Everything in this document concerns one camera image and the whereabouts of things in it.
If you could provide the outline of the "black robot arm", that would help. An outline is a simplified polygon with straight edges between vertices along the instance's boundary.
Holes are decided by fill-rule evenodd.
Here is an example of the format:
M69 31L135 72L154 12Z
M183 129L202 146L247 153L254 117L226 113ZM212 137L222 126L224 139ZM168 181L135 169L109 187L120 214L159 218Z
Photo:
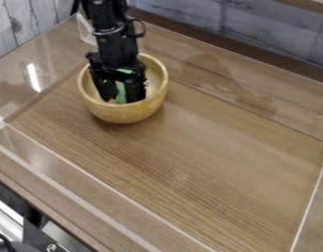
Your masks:
M125 0L87 0L87 15L97 50L85 54L89 73L99 95L105 102L124 96L124 102L146 99L146 70L139 60L137 40L146 35L135 29L141 20L125 15Z

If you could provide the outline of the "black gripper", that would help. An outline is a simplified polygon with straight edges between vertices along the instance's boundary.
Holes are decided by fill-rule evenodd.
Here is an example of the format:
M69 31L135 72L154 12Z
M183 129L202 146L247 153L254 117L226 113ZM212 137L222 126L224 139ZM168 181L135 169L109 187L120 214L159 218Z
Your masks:
M119 95L116 81L124 82L125 101L128 103L146 99L146 65L137 59L137 40L144 32L137 33L133 26L93 28L92 35L97 50L88 52L89 73L104 101Z

